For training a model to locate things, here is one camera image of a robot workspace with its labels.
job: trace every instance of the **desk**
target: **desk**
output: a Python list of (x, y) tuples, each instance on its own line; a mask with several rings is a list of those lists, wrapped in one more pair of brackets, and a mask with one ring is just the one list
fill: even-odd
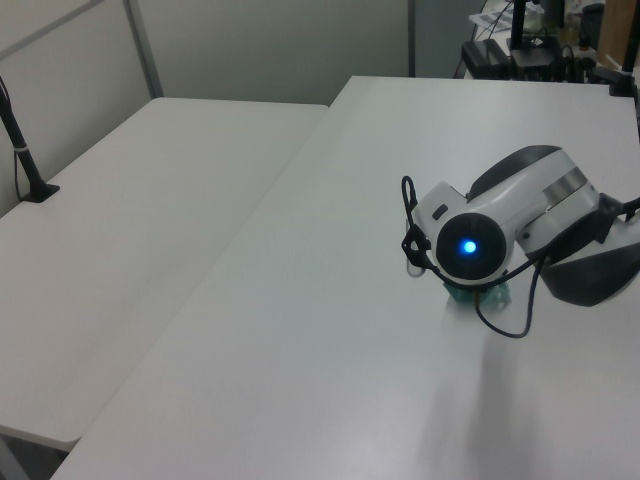
[(591, 309), (541, 285), (513, 341), (400, 249), (403, 175), (465, 190), (529, 144), (632, 198), (634, 118), (602, 86), (351, 79), (54, 479), (637, 476), (640, 282)]
[(0, 432), (70, 449), (326, 112), (155, 100), (0, 221)]

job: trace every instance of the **white partition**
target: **white partition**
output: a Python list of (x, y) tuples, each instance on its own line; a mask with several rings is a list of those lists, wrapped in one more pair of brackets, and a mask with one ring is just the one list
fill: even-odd
[[(150, 99), (122, 0), (104, 0), (0, 60), (0, 75), (45, 180)], [(17, 204), (12, 157), (0, 127), (0, 215)], [(23, 192), (25, 180), (20, 172)]]
[(132, 7), (169, 97), (328, 105), (352, 75), (409, 72), (407, 0), (132, 0)]
[(0, 58), (79, 15), (102, 0), (3, 0), (0, 3)]

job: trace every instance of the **blue led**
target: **blue led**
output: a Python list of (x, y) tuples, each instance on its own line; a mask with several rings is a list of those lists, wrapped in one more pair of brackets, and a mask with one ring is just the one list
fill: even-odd
[(476, 245), (476, 242), (472, 240), (463, 240), (461, 243), (461, 246), (462, 246), (462, 253), (464, 255), (471, 255), (478, 248), (478, 246)]

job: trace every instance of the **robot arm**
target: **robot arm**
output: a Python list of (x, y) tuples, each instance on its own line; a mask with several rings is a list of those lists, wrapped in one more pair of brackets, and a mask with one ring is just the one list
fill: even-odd
[[(559, 147), (509, 155), (466, 196), (441, 182), (418, 203), (408, 177), (403, 194), (407, 258), (455, 288), (486, 290), (544, 262), (540, 276), (556, 298), (591, 306), (624, 289), (640, 270), (640, 222), (619, 218), (635, 213), (633, 202), (599, 194)], [(529, 261), (505, 274), (515, 243)]]

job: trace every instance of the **white wall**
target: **white wall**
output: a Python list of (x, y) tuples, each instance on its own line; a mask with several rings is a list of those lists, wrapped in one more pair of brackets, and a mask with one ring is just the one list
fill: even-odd
[(416, 77), (451, 78), (483, 0), (416, 0)]
[(408, 74), (407, 0), (133, 1), (166, 96), (328, 105)]
[[(11, 21), (1, 17), (0, 28)], [(0, 75), (45, 180), (149, 101), (122, 0), (104, 0), (3, 59)], [(0, 128), (0, 215), (17, 204), (14, 192), (13, 147)]]

